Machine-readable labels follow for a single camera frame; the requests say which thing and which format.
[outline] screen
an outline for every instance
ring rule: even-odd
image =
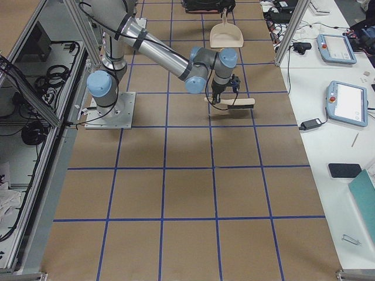
[[[335,36],[324,36],[330,57],[340,60],[351,60],[345,39]]]
[[[355,121],[363,121],[363,93],[361,89],[347,85],[337,85],[335,115]]]

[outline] black bag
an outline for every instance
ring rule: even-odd
[[[218,12],[222,13],[224,8],[227,12],[232,12],[236,2],[235,0],[182,0],[182,6],[186,13],[205,13]]]
[[[350,30],[355,33],[355,36],[348,36],[353,51],[364,51],[368,55],[375,55],[375,17],[351,26]]]

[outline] blue joint cap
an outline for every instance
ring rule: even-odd
[[[96,98],[105,96],[110,91],[111,87],[112,78],[104,70],[95,71],[87,77],[87,88]]]
[[[222,64],[226,67],[234,68],[237,64],[237,52],[232,48],[225,48],[219,54],[219,58]]]
[[[198,54],[198,51],[201,49],[202,47],[193,47],[192,50],[190,51],[190,60],[194,60],[194,58],[197,56]]]
[[[199,76],[193,76],[185,81],[185,88],[191,94],[199,94],[206,86],[206,80]]]

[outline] brown paper floor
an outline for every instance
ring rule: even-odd
[[[139,5],[185,56],[219,15]],[[221,112],[140,54],[129,131],[80,128],[42,269],[71,280],[335,280],[339,262],[259,3],[238,2],[234,73],[252,111]]]

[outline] metal mounting plate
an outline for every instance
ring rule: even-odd
[[[86,129],[131,129],[131,124],[133,121],[133,112],[135,105],[135,92],[121,92],[118,95],[119,99],[125,104],[124,110],[122,110],[119,116],[113,118],[100,118],[95,121],[91,121],[85,124]],[[94,99],[91,100],[91,107],[96,107],[96,102]],[[96,110],[89,111],[87,115],[87,120],[92,120],[100,117]]]

